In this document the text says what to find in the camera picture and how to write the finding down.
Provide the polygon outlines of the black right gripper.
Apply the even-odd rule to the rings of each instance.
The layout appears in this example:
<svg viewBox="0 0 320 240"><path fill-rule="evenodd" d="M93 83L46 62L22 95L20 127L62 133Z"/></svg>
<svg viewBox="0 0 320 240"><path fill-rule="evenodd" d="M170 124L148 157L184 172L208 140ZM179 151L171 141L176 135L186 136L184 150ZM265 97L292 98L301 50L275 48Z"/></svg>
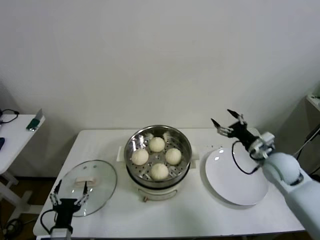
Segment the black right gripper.
<svg viewBox="0 0 320 240"><path fill-rule="evenodd" d="M239 140L244 148L248 150L250 146L258 139L257 136L253 135L250 131L247 129L247 122L244 120L244 117L242 114L237 113L234 110L227 109L227 111L238 120L238 122L232 124L228 127L221 126L217 121L215 121L213 118L211 119L214 127L217 129L217 133L219 135L229 137L229 138L236 138Z"/></svg>

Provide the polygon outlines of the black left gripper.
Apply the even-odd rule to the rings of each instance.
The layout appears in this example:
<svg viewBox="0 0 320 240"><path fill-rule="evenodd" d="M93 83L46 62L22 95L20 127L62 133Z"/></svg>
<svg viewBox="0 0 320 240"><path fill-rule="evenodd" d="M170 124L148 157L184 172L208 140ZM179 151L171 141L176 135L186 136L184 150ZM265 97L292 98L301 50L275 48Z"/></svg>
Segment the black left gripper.
<svg viewBox="0 0 320 240"><path fill-rule="evenodd" d="M49 195L52 209L57 213L55 226L67 227L71 225L74 212L77 211L77 206L82 206L88 199L87 181L84 182L82 196L77 200L76 198L62 198L60 200L58 193L60 190L62 180L55 186L53 193Z"/></svg>

